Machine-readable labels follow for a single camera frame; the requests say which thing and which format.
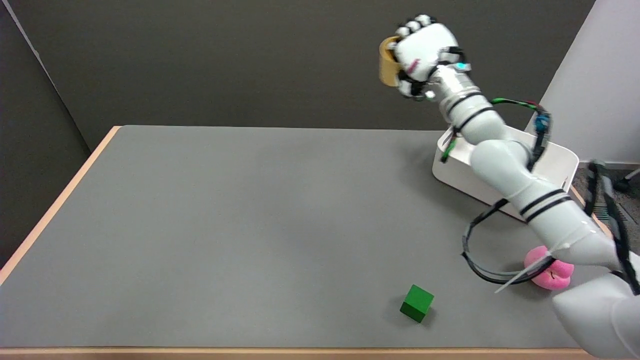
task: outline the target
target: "white plastic bin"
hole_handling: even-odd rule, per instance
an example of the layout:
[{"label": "white plastic bin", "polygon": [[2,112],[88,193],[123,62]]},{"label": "white plastic bin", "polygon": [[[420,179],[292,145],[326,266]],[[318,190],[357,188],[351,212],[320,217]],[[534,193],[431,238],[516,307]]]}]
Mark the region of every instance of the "white plastic bin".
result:
[{"label": "white plastic bin", "polygon": [[[509,127],[511,136],[533,147],[536,137]],[[464,138],[458,138],[456,147],[449,153],[447,163],[441,163],[440,157],[445,151],[451,130],[445,133],[438,140],[438,149],[433,161],[433,175],[441,182],[452,186],[476,199],[493,204],[500,200],[502,195],[495,191],[492,187],[480,180],[471,170],[469,166],[469,157],[474,149],[474,145],[469,144]],[[549,142],[547,150],[542,158],[538,161],[533,169],[533,174],[551,181],[568,192],[575,171],[578,169],[580,160],[578,156],[566,147]],[[518,211],[511,205],[507,204],[502,211],[524,221]]]}]

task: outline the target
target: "white robotic arm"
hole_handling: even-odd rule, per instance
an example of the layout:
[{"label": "white robotic arm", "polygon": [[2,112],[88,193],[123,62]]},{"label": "white robotic arm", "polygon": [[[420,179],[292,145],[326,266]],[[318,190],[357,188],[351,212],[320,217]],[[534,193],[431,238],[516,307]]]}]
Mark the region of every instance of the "white robotic arm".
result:
[{"label": "white robotic arm", "polygon": [[[504,121],[469,78],[470,64],[443,24],[419,15],[396,35],[389,50],[400,64],[400,93],[440,105],[454,134],[476,146],[473,171],[520,211],[553,258],[612,270],[553,298],[566,331],[593,356],[640,359],[640,296],[619,275],[616,244],[564,191],[528,170],[531,150],[508,138]],[[630,253],[630,262],[640,270],[638,255]]]}]

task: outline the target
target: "green cube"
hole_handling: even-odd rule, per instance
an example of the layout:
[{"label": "green cube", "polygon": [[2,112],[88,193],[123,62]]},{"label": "green cube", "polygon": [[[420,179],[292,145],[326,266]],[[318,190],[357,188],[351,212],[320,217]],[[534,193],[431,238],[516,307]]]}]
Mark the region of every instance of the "green cube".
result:
[{"label": "green cube", "polygon": [[417,322],[422,322],[422,319],[427,315],[429,306],[431,306],[432,302],[432,294],[416,285],[412,285],[411,289],[409,289],[409,293],[406,294],[406,297],[404,298],[404,302],[400,307],[400,312]]}]

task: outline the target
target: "pink sponge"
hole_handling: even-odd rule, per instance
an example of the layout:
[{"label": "pink sponge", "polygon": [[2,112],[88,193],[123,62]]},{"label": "pink sponge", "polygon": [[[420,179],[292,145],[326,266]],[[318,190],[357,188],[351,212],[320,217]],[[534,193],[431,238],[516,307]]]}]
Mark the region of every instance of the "pink sponge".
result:
[{"label": "pink sponge", "polygon": [[[547,248],[539,246],[527,253],[524,258],[524,266],[531,265],[534,261],[544,257],[547,253]],[[548,269],[542,274],[533,278],[533,283],[541,288],[548,290],[560,290],[569,286],[571,282],[571,275],[573,274],[573,265],[563,263],[560,260],[556,260]]]}]

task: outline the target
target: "white wall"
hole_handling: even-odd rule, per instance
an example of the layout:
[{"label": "white wall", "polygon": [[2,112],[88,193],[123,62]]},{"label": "white wall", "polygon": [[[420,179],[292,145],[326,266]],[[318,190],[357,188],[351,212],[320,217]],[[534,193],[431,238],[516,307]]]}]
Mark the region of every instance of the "white wall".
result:
[{"label": "white wall", "polygon": [[580,160],[640,163],[640,0],[596,0],[541,103]]}]

